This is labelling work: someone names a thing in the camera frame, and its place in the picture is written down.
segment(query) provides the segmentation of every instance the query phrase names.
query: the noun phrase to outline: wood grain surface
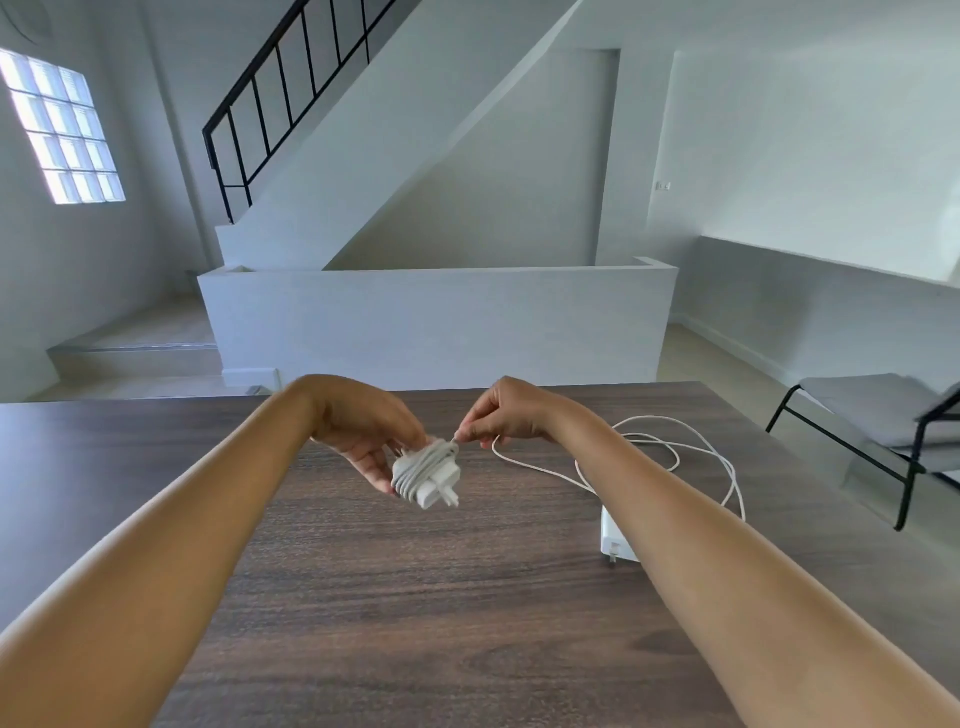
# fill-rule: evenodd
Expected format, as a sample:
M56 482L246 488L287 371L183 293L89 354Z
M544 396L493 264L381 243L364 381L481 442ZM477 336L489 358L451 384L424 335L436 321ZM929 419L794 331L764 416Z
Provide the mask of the wood grain surface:
M960 693L960 583L909 535L702 384L560 391L608 422L662 414L703 432L736 466L751 524ZM402 396L449 438L478 394ZM257 404L0 407L0 626ZM513 450L572 473L554 446ZM477 447L460 463L461 507L422 512L307 446L156 725L740 725L642 567L600 556L595 497ZM678 475L712 497L728 486L699 453Z

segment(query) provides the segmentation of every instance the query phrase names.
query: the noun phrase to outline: black metal railing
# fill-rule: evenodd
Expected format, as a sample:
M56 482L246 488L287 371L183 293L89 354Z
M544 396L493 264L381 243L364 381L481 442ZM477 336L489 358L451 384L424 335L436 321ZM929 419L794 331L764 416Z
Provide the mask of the black metal railing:
M356 53L361 49L366 49L367 55L367 64L371 61L371 51L370 51L370 35L371 32L377 27L383 17L387 12L394 6L396 0L390 0L380 13L377 14L375 18L368 22L367 18L367 2L368 0L359 0L360 3L360 12L363 21L363 35L360 36L360 39L357 40L353 46L343 53L341 48L341 34L337 29L337 11L335 8L334 0L329 0L330 5L330 24L332 30L333 43L336 48L337 54L337 66L335 70L330 74L329 78L321 85L317 86L317 77L314 68L313 62L313 53L310 47L310 32L307 27L307 15L306 8L313 0L297 0L290 8L289 11L283 16L283 19L280 20L279 24L276 26L274 31L270 34L270 37L267 39L267 42L263 44L263 47L257 52L256 56L253 57L250 65L247 66L247 69L241 74L240 79L236 84L233 85L233 88L227 94L227 98L224 99L223 103L217 107L217 110L214 111L213 116L210 117L210 120L204 126L204 144L206 146L206 152L210 157L210 166L213 168L213 171L216 172L217 182L220 184L220 192L224 198L224 205L227 208L227 217L229 221L234 222L233 219L233 210L230 207L230 200L227 190L229 189L242 189L245 192L247 199L247 205L253 205L253 196L251 194L251 185L253 181L256 180L257 176L264 170L270 160L275 156L276 152L283 145L293 133L294 129L297 128L297 125L303 120L303 117L313 109L313 106L317 101L324 95L324 93L330 88L330 85L336 81L337 77L340 75L341 71L347 66L350 60L356 55ZM324 2L324 0L316 0L318 4ZM287 33L290 32L295 26L300 25L303 33L303 43L306 46L306 61L309 66L310 71L310 88L312 90L312 98L308 101L305 108L301 110L296 116L294 116L294 109L291 105L290 99L290 89L287 85L287 74L283 65L283 56L280 53L280 42L284 40L287 36ZM276 57L276 65L279 69L279 78L280 84L283 91L283 101L285 104L286 111L286 121L288 128L286 132L279 138L276 144L271 143L270 135L267 132L267 123L264 119L263 112L263 100L261 99L260 87L257 83L256 75L259 72L264 64L270 59ZM244 163L244 153L240 144L240 135L237 132L237 124L234 120L233 108L234 105L240 100L240 97L248 90L252 89L253 99L256 104L256 112L259 119L260 132L263 136L263 146L266 152L266 157L264 157L256 167L248 174L246 165ZM233 149L236 152L236 162L237 168L240 176L240 184L227 184L224 182L224 170L221 167L220 160L217 157L217 148L214 142L213 135L221 127L224 122L229 124L230 136L233 140Z

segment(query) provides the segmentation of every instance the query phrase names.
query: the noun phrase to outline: brown wooden table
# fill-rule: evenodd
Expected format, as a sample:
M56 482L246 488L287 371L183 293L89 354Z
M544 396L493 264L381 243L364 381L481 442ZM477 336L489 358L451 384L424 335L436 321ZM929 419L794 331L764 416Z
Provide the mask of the brown wooden table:
M562 391L609 422L664 414L703 432L736 466L753 526L960 693L960 583L909 535L701 384ZM476 394L403 397L449 437ZM258 402L0 407L0 626ZM545 443L516 452L572 472ZM643 569L600 556L596 498L476 447L460 462L461 507L421 512L305 448L157 724L739 724ZM678 474L713 497L728 487L706 455L684 453Z

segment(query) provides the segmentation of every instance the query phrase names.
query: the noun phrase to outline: glass block window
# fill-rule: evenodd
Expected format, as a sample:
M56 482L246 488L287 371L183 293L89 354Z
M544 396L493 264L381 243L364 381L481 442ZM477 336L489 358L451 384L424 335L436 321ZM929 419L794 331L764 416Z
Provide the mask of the glass block window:
M0 73L58 205L126 198L84 74L0 48Z

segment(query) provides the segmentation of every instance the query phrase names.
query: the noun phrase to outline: left hand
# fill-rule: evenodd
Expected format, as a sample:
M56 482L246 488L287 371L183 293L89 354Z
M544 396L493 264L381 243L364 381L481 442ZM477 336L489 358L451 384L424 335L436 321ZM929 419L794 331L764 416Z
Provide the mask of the left hand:
M335 449L381 493L390 494L393 473L385 446L411 450L427 445L426 432L399 398L342 376L305 376L300 380L317 404L313 439Z

